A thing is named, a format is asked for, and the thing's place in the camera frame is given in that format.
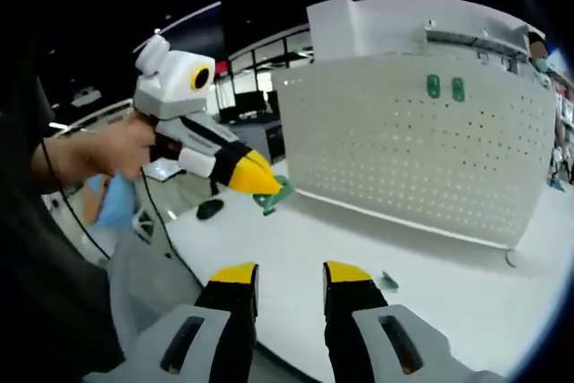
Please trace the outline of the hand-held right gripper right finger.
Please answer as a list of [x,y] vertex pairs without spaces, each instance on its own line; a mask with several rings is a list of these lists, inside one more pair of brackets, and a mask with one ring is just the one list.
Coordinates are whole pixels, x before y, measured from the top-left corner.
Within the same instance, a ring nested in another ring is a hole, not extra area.
[[403,305],[390,305],[355,265],[323,264],[325,344],[336,382],[503,382],[471,370],[448,339]]

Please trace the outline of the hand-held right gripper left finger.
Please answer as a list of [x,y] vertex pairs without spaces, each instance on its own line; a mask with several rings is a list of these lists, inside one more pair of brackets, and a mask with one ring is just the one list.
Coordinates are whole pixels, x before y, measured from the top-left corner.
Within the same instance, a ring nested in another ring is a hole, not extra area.
[[135,341],[126,360],[84,382],[247,382],[257,344],[258,264],[226,266],[194,305],[179,305]]

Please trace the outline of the person's left hand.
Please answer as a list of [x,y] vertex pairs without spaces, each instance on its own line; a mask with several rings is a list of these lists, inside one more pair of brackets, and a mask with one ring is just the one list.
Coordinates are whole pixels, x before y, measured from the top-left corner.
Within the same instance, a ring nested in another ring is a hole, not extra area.
[[150,161],[154,144],[153,127],[137,115],[131,115],[91,135],[87,157],[98,173],[118,173],[135,180],[140,177],[141,168]]

